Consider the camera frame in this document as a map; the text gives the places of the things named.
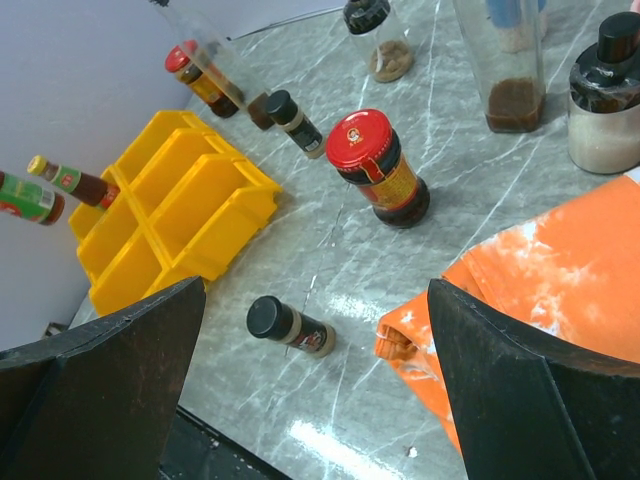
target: spice container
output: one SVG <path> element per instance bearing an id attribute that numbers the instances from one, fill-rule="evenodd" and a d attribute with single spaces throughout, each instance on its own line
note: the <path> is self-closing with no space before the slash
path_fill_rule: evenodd
<path id="1" fill-rule="evenodd" d="M 53 225 L 63 211 L 62 195 L 0 170 L 0 212 Z"/>
<path id="2" fill-rule="evenodd" d="M 409 71 L 413 52 L 388 0 L 349 0 L 343 16 L 376 81 L 393 82 Z"/>
<path id="3" fill-rule="evenodd" d="M 569 75 L 569 154 L 592 173 L 640 162 L 640 14 L 616 13 L 600 24 L 598 43 Z"/>
<path id="4" fill-rule="evenodd" d="M 185 46 L 191 52 L 195 52 L 198 48 L 195 40 L 185 42 Z M 238 107 L 222 93 L 208 76 L 202 74 L 202 70 L 194 65 L 180 46 L 176 46 L 169 52 L 164 67 L 206 103 L 214 115 L 220 118 L 229 118 L 238 111 Z M 242 92 L 238 92 L 238 96 L 242 98 Z"/>
<path id="5" fill-rule="evenodd" d="M 75 168 L 51 163 L 42 155 L 33 157 L 27 171 L 51 182 L 83 203 L 106 210 L 120 193 L 120 189 L 99 177 Z"/>
<path id="6" fill-rule="evenodd" d="M 268 91 L 260 77 L 207 17 L 190 9 L 184 0 L 149 0 L 169 22 L 179 46 L 191 61 L 261 130 L 273 126 L 265 111 Z M 189 48 L 195 42 L 196 49 Z"/>
<path id="7" fill-rule="evenodd" d="M 324 153 L 322 133 L 309 121 L 286 90 L 272 93 L 267 100 L 267 113 L 309 158 Z"/>
<path id="8" fill-rule="evenodd" d="M 336 344 L 333 327 L 314 320 L 276 297 L 258 298 L 247 312 L 247 329 L 256 338 L 268 338 L 320 358 Z"/>
<path id="9" fill-rule="evenodd" d="M 522 34 L 522 48 L 517 53 L 502 50 L 494 25 L 497 19 L 491 9 L 487 12 L 498 3 L 505 18 L 509 9 L 515 9 L 509 21 L 517 20 Z M 453 0 L 453 4 L 489 128 L 505 133 L 536 130 L 546 94 L 539 0 Z"/>
<path id="10" fill-rule="evenodd" d="M 538 1 L 538 30 L 540 40 L 547 35 L 549 25 L 547 0 Z M 486 0 L 488 15 L 491 17 L 498 41 L 503 52 L 515 53 L 531 48 L 533 36 L 527 32 L 528 25 L 522 22 L 520 0 Z"/>
<path id="11" fill-rule="evenodd" d="M 412 227 L 427 213 L 429 189 L 411 169 L 384 113 L 360 110 L 341 120 L 327 139 L 327 158 L 387 225 Z"/>

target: bottle cap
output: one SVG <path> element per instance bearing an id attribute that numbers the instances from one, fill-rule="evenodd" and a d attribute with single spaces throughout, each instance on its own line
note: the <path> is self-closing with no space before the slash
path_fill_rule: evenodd
<path id="1" fill-rule="evenodd" d="M 640 14 L 620 12 L 600 24 L 598 60 L 620 63 L 631 57 L 640 43 Z"/>
<path id="2" fill-rule="evenodd" d="M 31 159 L 29 165 L 27 165 L 27 172 L 31 175 L 40 175 L 44 172 L 45 168 L 49 164 L 49 160 L 47 160 L 42 155 L 36 155 Z"/>
<path id="3" fill-rule="evenodd" d="M 286 90 L 278 90 L 269 95 L 265 107 L 267 114 L 278 125 L 286 125 L 298 114 L 298 105 Z"/>
<path id="4" fill-rule="evenodd" d="M 292 326 L 291 309 L 270 295 L 258 298 L 247 312 L 247 329 L 256 338 L 281 340 Z"/>
<path id="5" fill-rule="evenodd" d="M 184 42 L 184 45 L 191 53 L 195 52 L 198 47 L 195 40 L 187 40 Z M 169 52 L 169 55 L 167 55 L 167 58 L 164 61 L 164 68 L 169 73 L 176 73 L 189 65 L 189 62 L 191 62 L 189 55 L 185 53 L 180 45 L 176 45 Z"/>
<path id="6" fill-rule="evenodd" d="M 364 171 L 379 180 L 378 160 L 389 150 L 393 128 L 384 113 L 365 109 L 343 118 L 327 138 L 327 158 L 341 172 Z"/>
<path id="7" fill-rule="evenodd" d="M 349 32 L 362 35 L 384 22 L 391 12 L 388 0 L 349 0 L 342 16 Z"/>

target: spice shaker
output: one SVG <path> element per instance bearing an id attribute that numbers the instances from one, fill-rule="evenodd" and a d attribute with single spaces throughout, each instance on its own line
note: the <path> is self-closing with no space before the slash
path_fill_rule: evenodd
<path id="1" fill-rule="evenodd" d="M 321 358 L 333 350 L 333 327 L 300 313 L 276 297 L 258 298 L 247 312 L 247 329 L 256 338 L 268 338 Z"/>
<path id="2" fill-rule="evenodd" d="M 343 16 L 376 81 L 393 82 L 409 71 L 413 52 L 388 0 L 349 0 Z"/>
<path id="3" fill-rule="evenodd" d="M 195 40 L 185 42 L 185 46 L 191 52 L 195 52 L 198 48 Z M 169 52 L 164 67 L 167 72 L 173 73 L 180 83 L 187 85 L 206 103 L 214 115 L 220 118 L 229 118 L 238 111 L 238 107 L 220 91 L 208 76 L 202 74 L 202 70 L 194 65 L 179 45 Z"/>
<path id="4" fill-rule="evenodd" d="M 265 111 L 268 91 L 231 43 L 220 35 L 202 13 L 183 0 L 149 0 L 173 28 L 179 46 L 191 61 L 261 130 L 273 126 Z M 189 48 L 195 42 L 195 51 Z"/>
<path id="5" fill-rule="evenodd" d="M 546 95 L 538 0 L 488 1 L 500 4 L 504 25 L 511 12 L 509 21 L 521 27 L 516 53 L 503 51 L 487 0 L 453 0 L 487 124 L 497 133 L 532 132 L 540 125 Z"/>
<path id="6" fill-rule="evenodd" d="M 309 121 L 286 90 L 272 93 L 267 100 L 267 113 L 298 145 L 309 158 L 318 158 L 324 153 L 325 141 L 322 133 Z"/>
<path id="7" fill-rule="evenodd" d="M 640 14 L 600 24 L 598 43 L 569 75 L 569 154 L 592 173 L 618 173 L 640 162 Z"/>
<path id="8" fill-rule="evenodd" d="M 342 119 L 327 139 L 327 158 L 383 223 L 408 228 L 427 213 L 427 184 L 411 169 L 384 113 L 365 109 Z"/>

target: red cap jar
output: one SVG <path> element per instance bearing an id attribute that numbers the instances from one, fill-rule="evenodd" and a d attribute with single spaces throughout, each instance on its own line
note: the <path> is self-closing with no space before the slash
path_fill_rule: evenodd
<path id="1" fill-rule="evenodd" d="M 195 40 L 184 43 L 184 47 L 193 54 L 198 44 Z M 229 118 L 238 111 L 238 107 L 220 90 L 220 88 L 195 65 L 187 53 L 180 47 L 174 47 L 167 55 L 164 68 L 173 73 L 181 83 L 189 86 L 193 93 L 209 105 L 211 111 L 220 118 Z"/>
<path id="2" fill-rule="evenodd" d="M 412 227 L 427 213 L 429 189 L 411 169 L 397 133 L 379 110 L 343 118 L 329 134 L 327 158 L 387 225 Z"/>

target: spice bottle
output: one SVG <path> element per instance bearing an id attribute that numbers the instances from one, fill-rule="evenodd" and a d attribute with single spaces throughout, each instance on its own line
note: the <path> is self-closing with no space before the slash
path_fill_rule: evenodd
<path id="1" fill-rule="evenodd" d="M 413 52 L 388 0 L 349 0 L 343 16 L 376 81 L 393 82 L 409 71 Z"/>
<path id="2" fill-rule="evenodd" d="M 286 305 L 276 297 L 258 298 L 247 312 L 247 329 L 256 338 L 268 338 L 314 357 L 331 353 L 336 344 L 333 327 Z"/>
<path id="3" fill-rule="evenodd" d="M 539 0 L 453 0 L 453 5 L 489 128 L 498 133 L 536 130 L 546 94 Z M 496 23 L 518 26 L 514 53 L 503 51 Z"/>
<path id="4" fill-rule="evenodd" d="M 307 157 L 318 158 L 324 153 L 325 141 L 322 133 L 300 110 L 289 92 L 278 90 L 272 93 L 267 100 L 267 113 Z"/>
<path id="5" fill-rule="evenodd" d="M 195 40 L 185 42 L 185 45 L 191 51 L 197 49 Z M 238 107 L 222 93 L 209 77 L 202 74 L 202 70 L 193 64 L 180 46 L 176 46 L 169 52 L 164 67 L 169 73 L 173 73 L 179 82 L 187 85 L 193 93 L 200 97 L 214 115 L 220 118 L 229 118 L 238 111 Z"/>
<path id="6" fill-rule="evenodd" d="M 179 38 L 179 46 L 191 61 L 261 130 L 273 126 L 265 111 L 268 91 L 260 76 L 220 35 L 211 21 L 181 0 L 149 0 Z M 189 48 L 195 42 L 196 49 Z"/>
<path id="7" fill-rule="evenodd" d="M 0 212 L 53 225 L 63 210 L 64 197 L 59 193 L 0 171 Z"/>
<path id="8" fill-rule="evenodd" d="M 27 171 L 38 175 L 83 203 L 106 210 L 120 193 L 120 189 L 103 179 L 75 168 L 51 163 L 42 155 L 33 157 Z"/>
<path id="9" fill-rule="evenodd" d="M 427 213 L 429 189 L 411 169 L 384 113 L 366 109 L 341 120 L 327 139 L 327 158 L 387 225 L 412 227 Z"/>

